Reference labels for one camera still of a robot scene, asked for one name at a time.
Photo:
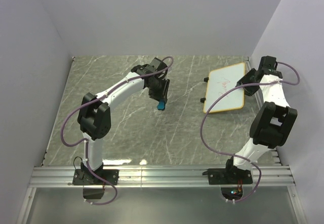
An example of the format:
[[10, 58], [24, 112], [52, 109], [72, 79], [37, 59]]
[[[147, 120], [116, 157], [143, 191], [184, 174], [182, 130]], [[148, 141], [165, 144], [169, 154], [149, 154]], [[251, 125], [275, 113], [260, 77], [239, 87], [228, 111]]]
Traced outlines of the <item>blue whiteboard eraser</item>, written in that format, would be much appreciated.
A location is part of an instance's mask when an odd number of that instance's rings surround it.
[[166, 102], [164, 100], [160, 100], [157, 105], [158, 110], [165, 110], [166, 109]]

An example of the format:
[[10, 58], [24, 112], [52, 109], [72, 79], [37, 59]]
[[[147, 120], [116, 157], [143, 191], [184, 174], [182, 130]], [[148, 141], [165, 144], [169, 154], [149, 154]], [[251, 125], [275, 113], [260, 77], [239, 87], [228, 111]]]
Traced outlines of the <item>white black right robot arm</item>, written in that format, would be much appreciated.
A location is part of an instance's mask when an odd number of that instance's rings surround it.
[[261, 90], [263, 105], [251, 124], [248, 142], [226, 162], [223, 176], [228, 183], [252, 183], [251, 164], [285, 144], [298, 112], [288, 104], [281, 80], [280, 71], [253, 68], [237, 82], [237, 86], [261, 83], [261, 86], [248, 86], [245, 94], [251, 96]]

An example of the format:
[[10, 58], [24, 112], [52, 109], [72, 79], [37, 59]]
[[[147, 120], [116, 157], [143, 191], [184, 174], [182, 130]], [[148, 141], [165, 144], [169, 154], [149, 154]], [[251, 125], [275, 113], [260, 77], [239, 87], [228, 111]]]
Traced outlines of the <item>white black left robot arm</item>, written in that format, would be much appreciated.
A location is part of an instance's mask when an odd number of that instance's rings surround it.
[[150, 64], [137, 65], [117, 84], [96, 95], [87, 93], [80, 109], [77, 121], [83, 137], [88, 140], [83, 160], [84, 178], [90, 184], [102, 180], [103, 139], [111, 128], [111, 112], [132, 94], [148, 89], [149, 98], [158, 102], [157, 109], [165, 110], [170, 80], [166, 79], [168, 66], [154, 58]]

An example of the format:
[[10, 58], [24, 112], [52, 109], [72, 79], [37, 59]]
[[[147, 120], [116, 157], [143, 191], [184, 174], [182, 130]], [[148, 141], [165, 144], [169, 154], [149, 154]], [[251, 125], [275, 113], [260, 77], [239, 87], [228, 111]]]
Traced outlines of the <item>orange framed whiteboard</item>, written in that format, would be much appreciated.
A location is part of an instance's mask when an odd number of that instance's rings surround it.
[[[210, 71], [208, 77], [204, 78], [207, 82], [207, 89], [205, 97], [201, 99], [204, 103], [203, 112], [206, 113], [219, 97], [235, 88], [236, 83], [245, 75], [245, 72], [246, 64], [243, 62]], [[222, 98], [210, 112], [218, 113], [241, 109], [244, 104], [244, 90], [237, 89]]]

